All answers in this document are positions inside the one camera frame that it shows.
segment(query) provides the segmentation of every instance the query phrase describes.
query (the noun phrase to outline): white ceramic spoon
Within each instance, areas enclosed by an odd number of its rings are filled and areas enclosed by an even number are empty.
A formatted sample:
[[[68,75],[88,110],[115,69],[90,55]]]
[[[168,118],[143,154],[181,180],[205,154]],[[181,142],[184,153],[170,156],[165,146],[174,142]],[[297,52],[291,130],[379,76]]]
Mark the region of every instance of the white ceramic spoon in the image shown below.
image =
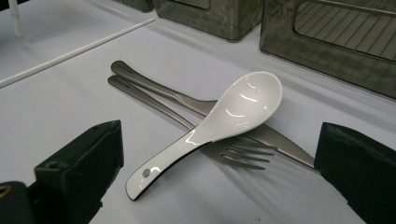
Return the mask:
[[[129,177],[126,183],[128,196],[137,200],[168,168],[204,144],[245,133],[261,125],[276,111],[281,99],[282,84],[273,74],[255,72],[239,78],[195,129]]]

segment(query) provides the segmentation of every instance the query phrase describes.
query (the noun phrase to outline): white table surface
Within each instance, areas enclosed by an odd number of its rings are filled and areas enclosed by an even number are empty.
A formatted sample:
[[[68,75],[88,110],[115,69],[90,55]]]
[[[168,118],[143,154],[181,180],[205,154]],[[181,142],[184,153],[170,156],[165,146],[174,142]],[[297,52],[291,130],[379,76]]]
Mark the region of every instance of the white table surface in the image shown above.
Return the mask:
[[[259,39],[260,27],[241,42],[228,43],[157,18],[0,89],[0,181],[32,184],[33,168],[52,153],[91,126],[120,119],[125,165],[92,223],[363,223],[320,175],[279,155],[257,172],[214,163],[197,151],[159,178],[139,201],[126,195],[130,174],[187,130],[107,84],[116,60],[204,100],[218,99],[247,73],[269,71],[281,80],[284,98],[267,124],[312,156],[323,121],[396,148],[394,102],[262,54]],[[5,71],[2,65],[1,76]],[[201,120],[170,106],[195,124]]]
[[[0,13],[0,81],[155,16],[111,0],[31,0],[19,11],[22,36]]]

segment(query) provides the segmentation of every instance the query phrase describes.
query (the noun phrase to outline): knife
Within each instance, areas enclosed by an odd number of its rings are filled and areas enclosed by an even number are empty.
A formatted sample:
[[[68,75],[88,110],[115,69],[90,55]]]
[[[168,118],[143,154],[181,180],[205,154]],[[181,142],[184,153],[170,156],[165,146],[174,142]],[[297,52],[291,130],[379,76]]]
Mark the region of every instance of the knife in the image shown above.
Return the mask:
[[[123,61],[116,61],[111,64],[111,70],[117,76],[122,77],[126,81],[129,81],[136,86],[142,87],[148,91],[153,91],[157,94],[160,94],[161,96],[166,97],[172,102],[178,105],[185,106],[188,109],[203,116],[207,116],[207,114],[216,103],[216,101],[197,100],[181,92],[169,89],[164,85],[159,84],[139,74]],[[244,135],[265,145],[276,147],[276,149],[274,150],[276,150],[277,152],[299,162],[306,167],[315,170],[314,158],[311,155],[309,155],[297,144],[289,140],[289,138],[272,129],[266,124],[262,124],[256,129],[244,133]]]

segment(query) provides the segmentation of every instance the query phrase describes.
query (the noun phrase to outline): metal fork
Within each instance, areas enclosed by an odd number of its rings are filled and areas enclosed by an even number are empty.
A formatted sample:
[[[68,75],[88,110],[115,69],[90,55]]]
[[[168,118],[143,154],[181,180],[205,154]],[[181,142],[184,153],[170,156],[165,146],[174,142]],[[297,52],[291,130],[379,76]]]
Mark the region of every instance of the metal fork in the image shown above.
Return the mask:
[[[166,105],[163,105],[145,92],[141,91],[134,84],[126,81],[125,79],[122,79],[118,76],[112,76],[109,77],[107,81],[110,85],[116,87],[117,89],[127,93],[130,96],[133,96],[135,99],[139,100],[144,104],[150,105],[151,107],[159,110],[168,117],[179,122],[190,131],[194,129],[195,126],[183,117],[181,117],[178,113],[176,113]],[[275,147],[267,146],[262,143],[255,143],[247,139],[230,137],[202,147],[201,151],[210,159],[222,164],[252,170],[265,170],[264,167],[248,163],[248,161],[269,162],[266,159],[253,157],[251,155],[273,156],[273,153],[265,152],[262,150],[274,150],[274,148]]]

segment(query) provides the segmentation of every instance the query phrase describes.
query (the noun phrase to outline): knife handle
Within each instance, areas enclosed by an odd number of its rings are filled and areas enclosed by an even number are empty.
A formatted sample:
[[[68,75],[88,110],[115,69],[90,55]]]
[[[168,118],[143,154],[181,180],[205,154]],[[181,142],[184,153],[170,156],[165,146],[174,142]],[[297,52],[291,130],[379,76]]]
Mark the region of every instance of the knife handle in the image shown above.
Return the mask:
[[[161,85],[158,82],[155,82],[147,77],[140,75],[138,72],[136,72],[133,68],[128,66],[128,64],[126,64],[123,61],[116,61],[113,64],[111,64],[111,70],[116,75],[124,78],[127,81],[134,83],[136,86],[144,88],[148,91],[153,91],[155,93],[158,93],[161,96],[164,96],[177,104],[183,105],[183,99],[184,100],[192,99],[188,95],[185,95],[178,91],[174,91],[170,88],[165,87],[164,85]]]
[[[195,128],[195,126],[193,124],[191,124],[186,119],[181,117],[178,113],[171,110],[166,105],[161,104],[159,101],[152,98],[147,93],[139,90],[136,86],[129,83],[128,81],[126,81],[120,77],[117,77],[117,76],[109,77],[107,79],[107,81],[110,85],[114,86],[115,88],[119,89],[120,91],[125,92],[126,94],[134,97],[135,99],[139,100],[140,102],[142,102],[144,104],[147,104],[147,105],[153,107],[156,110],[159,110],[160,112],[164,113],[165,115],[169,116],[170,118],[172,118],[175,121],[179,122],[180,124],[184,125],[190,131]]]

